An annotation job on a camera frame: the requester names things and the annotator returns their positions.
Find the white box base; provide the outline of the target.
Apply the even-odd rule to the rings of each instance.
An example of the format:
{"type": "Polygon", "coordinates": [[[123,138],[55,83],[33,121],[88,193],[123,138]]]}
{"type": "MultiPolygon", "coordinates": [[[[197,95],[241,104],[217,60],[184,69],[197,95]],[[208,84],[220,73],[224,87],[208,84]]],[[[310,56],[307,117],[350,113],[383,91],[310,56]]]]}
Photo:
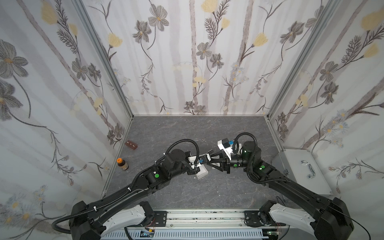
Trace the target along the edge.
{"type": "Polygon", "coordinates": [[[207,168],[204,165],[201,165],[199,167],[199,169],[200,169],[200,171],[196,174],[196,178],[198,180],[202,179],[203,177],[205,177],[209,173],[209,171],[207,170],[207,168]]]}

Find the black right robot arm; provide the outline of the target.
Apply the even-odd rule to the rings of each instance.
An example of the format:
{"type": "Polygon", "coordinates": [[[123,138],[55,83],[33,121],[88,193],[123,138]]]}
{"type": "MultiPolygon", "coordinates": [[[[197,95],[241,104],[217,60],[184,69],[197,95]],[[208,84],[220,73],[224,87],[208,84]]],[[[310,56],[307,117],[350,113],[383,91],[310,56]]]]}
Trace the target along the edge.
{"type": "Polygon", "coordinates": [[[256,216],[246,216],[249,227],[285,224],[312,234],[318,240],[347,240],[355,228],[342,200],[328,199],[288,179],[261,159],[261,149],[254,142],[245,142],[237,154],[225,144],[220,151],[209,152],[207,158],[208,165],[222,172],[244,168],[253,183],[279,192],[300,207],[296,210],[267,201],[256,216]]]}

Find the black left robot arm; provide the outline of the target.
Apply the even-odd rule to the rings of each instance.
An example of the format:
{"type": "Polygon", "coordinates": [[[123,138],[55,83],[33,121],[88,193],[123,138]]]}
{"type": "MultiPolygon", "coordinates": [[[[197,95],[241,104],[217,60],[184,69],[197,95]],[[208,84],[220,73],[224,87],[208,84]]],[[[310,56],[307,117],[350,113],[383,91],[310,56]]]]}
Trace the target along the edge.
{"type": "Polygon", "coordinates": [[[123,189],[90,204],[77,203],[72,213],[55,220],[52,228],[70,234],[74,240],[99,240],[112,231],[113,218],[124,208],[161,190],[179,175],[198,173],[200,166],[206,162],[206,156],[190,156],[188,152],[178,149],[165,153],[153,165],[139,172],[123,189]]]}

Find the small brown red box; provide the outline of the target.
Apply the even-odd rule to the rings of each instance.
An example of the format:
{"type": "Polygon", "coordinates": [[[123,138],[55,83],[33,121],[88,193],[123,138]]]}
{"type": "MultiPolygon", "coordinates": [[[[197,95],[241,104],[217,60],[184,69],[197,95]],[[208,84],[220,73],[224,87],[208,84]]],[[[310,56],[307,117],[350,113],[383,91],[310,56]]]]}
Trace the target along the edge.
{"type": "Polygon", "coordinates": [[[134,142],[132,142],[132,141],[130,141],[130,140],[126,141],[126,142],[125,142],[125,145],[126,145],[128,148],[132,149],[132,150],[136,150],[137,147],[138,147],[138,145],[137,145],[136,143],[134,143],[134,142]]]}

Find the brown bottle orange cap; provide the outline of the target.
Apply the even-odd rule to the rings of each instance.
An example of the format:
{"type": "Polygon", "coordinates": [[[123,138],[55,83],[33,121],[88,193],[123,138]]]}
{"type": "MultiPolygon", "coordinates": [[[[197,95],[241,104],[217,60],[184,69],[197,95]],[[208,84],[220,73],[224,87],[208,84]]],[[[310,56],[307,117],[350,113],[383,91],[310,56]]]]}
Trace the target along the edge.
{"type": "Polygon", "coordinates": [[[122,158],[118,158],[117,159],[117,164],[118,166],[123,170],[123,171],[126,171],[128,168],[129,168],[129,165],[128,163],[122,159],[122,158]]]}

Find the silver metal case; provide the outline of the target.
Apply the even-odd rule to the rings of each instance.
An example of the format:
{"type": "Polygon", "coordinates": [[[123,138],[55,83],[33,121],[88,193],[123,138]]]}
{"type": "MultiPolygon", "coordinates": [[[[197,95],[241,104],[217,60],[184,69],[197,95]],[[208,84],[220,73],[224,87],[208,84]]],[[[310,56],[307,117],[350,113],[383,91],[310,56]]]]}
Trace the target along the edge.
{"type": "Polygon", "coordinates": [[[314,157],[307,150],[283,150],[272,160],[272,166],[285,177],[316,194],[323,197],[333,195],[314,157]]]}

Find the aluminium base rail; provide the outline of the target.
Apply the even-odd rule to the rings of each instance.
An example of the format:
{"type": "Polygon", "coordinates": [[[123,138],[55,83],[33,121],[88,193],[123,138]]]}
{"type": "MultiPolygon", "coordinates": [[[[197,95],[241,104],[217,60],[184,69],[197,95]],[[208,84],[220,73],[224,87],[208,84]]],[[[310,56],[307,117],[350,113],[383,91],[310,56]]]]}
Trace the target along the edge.
{"type": "Polygon", "coordinates": [[[121,227],[103,240],[293,240],[288,224],[263,226],[258,209],[158,209],[146,227],[121,227]]]}

